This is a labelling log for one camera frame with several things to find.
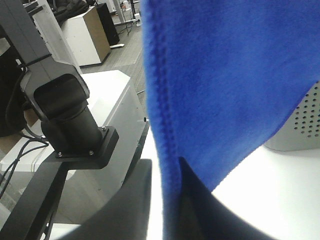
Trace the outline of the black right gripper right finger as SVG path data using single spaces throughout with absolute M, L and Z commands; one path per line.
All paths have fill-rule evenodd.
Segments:
M 179 159 L 182 192 L 178 218 L 180 240 L 272 240 L 217 200 L 193 172 Z

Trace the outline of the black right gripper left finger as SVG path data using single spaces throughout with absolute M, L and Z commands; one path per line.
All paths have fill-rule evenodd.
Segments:
M 61 240 L 145 240 L 151 208 L 152 161 L 140 159 L 109 202 Z

